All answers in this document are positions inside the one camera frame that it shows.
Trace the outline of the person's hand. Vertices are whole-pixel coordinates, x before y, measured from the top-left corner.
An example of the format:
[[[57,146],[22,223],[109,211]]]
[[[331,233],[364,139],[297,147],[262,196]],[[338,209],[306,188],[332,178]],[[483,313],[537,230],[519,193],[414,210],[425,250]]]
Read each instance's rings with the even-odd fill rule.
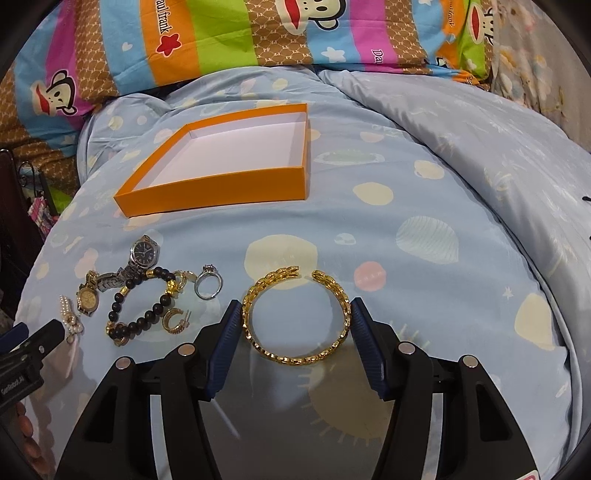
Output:
[[[33,439],[33,425],[26,416],[26,408],[22,402],[16,403],[16,417],[23,436],[23,452],[26,459],[37,474],[43,479],[48,479],[51,473],[50,466],[43,457],[40,446]]]

